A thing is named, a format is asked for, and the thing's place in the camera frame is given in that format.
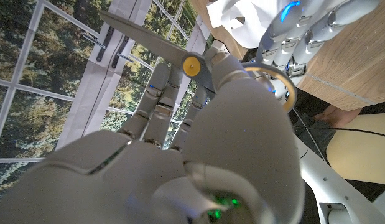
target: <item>forest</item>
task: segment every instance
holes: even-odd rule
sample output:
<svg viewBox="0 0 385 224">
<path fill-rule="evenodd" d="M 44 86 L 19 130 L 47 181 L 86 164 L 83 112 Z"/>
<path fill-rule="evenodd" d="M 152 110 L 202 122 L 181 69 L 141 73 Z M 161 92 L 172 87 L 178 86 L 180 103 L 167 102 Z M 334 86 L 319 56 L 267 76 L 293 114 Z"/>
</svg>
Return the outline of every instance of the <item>forest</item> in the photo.
<svg viewBox="0 0 385 224">
<path fill-rule="evenodd" d="M 24 42 L 36 0 L 0 0 L 0 80 L 11 81 Z M 98 12 L 107 11 L 111 0 L 49 0 L 62 11 L 99 32 L 103 21 Z M 196 12 L 189 1 L 176 18 L 181 0 L 159 0 L 165 10 L 190 36 Z M 152 2 L 144 27 L 185 47 L 186 38 L 172 27 L 171 20 Z M 88 57 L 94 45 L 83 38 L 84 30 L 45 8 L 18 83 L 32 88 L 74 97 Z M 162 58 L 138 43 L 131 53 L 152 67 Z M 124 66 L 121 80 L 109 106 L 133 112 L 151 75 L 149 68 L 138 62 Z M 196 84 L 191 83 L 194 91 Z M 8 87 L 0 85 L 0 111 Z M 191 95 L 186 93 L 174 119 L 181 121 L 189 106 Z M 45 157 L 52 152 L 62 132 L 71 101 L 16 90 L 0 137 L 0 158 Z M 108 110 L 101 129 L 116 130 L 131 115 Z M 166 146 L 178 129 L 171 123 Z M 0 164 L 0 197 L 33 162 Z"/>
</svg>

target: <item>cable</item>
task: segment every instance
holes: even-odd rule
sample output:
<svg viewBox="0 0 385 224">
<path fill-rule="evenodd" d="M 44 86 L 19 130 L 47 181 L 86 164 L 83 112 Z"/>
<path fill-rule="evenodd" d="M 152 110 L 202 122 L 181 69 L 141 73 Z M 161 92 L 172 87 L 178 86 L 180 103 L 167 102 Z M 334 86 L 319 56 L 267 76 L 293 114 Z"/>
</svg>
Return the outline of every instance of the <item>cable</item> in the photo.
<svg viewBox="0 0 385 224">
<path fill-rule="evenodd" d="M 303 121 L 302 117 L 300 116 L 300 113 L 293 107 L 292 110 L 294 111 L 294 113 L 297 115 L 297 117 L 299 118 L 299 120 L 302 122 L 302 124 L 304 125 L 304 127 L 301 127 L 301 128 L 305 128 L 305 130 L 308 132 L 308 135 L 311 137 L 311 140 L 314 142 L 315 144 L 315 147 L 317 148 L 319 154 L 321 155 L 322 159 L 328 164 L 329 162 L 326 160 L 325 156 L 323 155 L 321 149 L 319 148 L 316 140 L 314 139 L 314 136 L 312 135 L 311 131 L 308 129 L 307 125 L 305 125 L 305 122 Z"/>
<path fill-rule="evenodd" d="M 361 129 L 353 129 L 353 128 L 313 128 L 313 127 L 303 127 L 303 126 L 296 126 L 293 125 L 295 128 L 305 128 L 305 129 L 332 129 L 332 130 L 340 130 L 340 131 L 357 131 L 362 133 L 369 133 L 369 134 L 376 134 L 378 136 L 385 137 L 385 134 L 377 133 L 374 131 L 367 131 L 367 130 L 361 130 Z"/>
</svg>

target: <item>green led light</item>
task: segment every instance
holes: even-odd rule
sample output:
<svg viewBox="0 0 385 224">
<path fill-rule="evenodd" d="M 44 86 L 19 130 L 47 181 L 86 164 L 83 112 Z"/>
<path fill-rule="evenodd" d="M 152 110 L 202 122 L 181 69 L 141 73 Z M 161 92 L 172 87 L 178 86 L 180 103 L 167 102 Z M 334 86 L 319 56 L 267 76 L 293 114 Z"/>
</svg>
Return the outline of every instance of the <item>green led light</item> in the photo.
<svg viewBox="0 0 385 224">
<path fill-rule="evenodd" d="M 215 210 L 215 218 L 219 219 L 221 217 L 221 211 L 220 210 Z"/>
<path fill-rule="evenodd" d="M 218 220 L 221 218 L 221 211 L 219 209 L 217 210 L 212 210 L 212 211 L 209 211 L 207 212 L 207 214 L 211 217 L 213 217 L 214 219 Z"/>
<path fill-rule="evenodd" d="M 232 199 L 232 204 L 233 204 L 235 207 L 237 207 L 237 206 L 240 205 L 239 201 L 236 200 L 236 199 Z"/>
</svg>

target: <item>white fabric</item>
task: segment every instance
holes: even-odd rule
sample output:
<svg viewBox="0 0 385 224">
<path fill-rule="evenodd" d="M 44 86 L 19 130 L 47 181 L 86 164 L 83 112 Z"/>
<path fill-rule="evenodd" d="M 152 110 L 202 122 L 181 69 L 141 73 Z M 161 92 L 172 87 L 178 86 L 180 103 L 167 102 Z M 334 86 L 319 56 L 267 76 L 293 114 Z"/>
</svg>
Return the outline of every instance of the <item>white fabric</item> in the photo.
<svg viewBox="0 0 385 224">
<path fill-rule="evenodd" d="M 270 22 L 290 0 L 217 0 L 207 5 L 211 26 L 223 26 L 234 39 L 246 48 L 260 44 Z M 244 24 L 237 17 L 244 17 Z"/>
</svg>

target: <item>wooden panel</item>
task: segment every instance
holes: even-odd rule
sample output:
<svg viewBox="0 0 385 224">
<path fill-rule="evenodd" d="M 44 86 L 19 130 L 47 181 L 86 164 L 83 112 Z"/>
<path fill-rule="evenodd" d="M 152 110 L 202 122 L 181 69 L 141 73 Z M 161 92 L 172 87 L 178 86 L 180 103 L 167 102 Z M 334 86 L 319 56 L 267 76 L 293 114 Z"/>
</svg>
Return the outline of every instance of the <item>wooden panel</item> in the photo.
<svg viewBox="0 0 385 224">
<path fill-rule="evenodd" d="M 334 39 L 326 42 L 308 64 L 307 73 L 353 93 L 358 100 L 384 102 L 385 0 L 373 12 L 347 25 Z M 328 92 L 326 83 L 312 83 L 307 79 L 301 89 L 311 94 L 315 90 L 316 97 L 339 108 L 353 110 L 360 105 L 341 100 L 344 96 L 339 92 Z"/>
<path fill-rule="evenodd" d="M 330 85 L 323 84 L 310 76 L 306 76 L 297 87 L 323 101 L 328 103 L 332 102 L 331 104 L 342 110 L 351 110 L 350 108 L 361 108 L 369 105 L 368 102 L 351 96 Z"/>
<path fill-rule="evenodd" d="M 201 16 L 205 25 L 210 29 L 213 37 L 224 43 L 231 55 L 238 59 L 242 59 L 248 49 L 240 46 L 223 26 L 212 28 L 209 13 L 206 8 L 209 0 L 192 0 L 191 3 L 196 12 Z"/>
</svg>

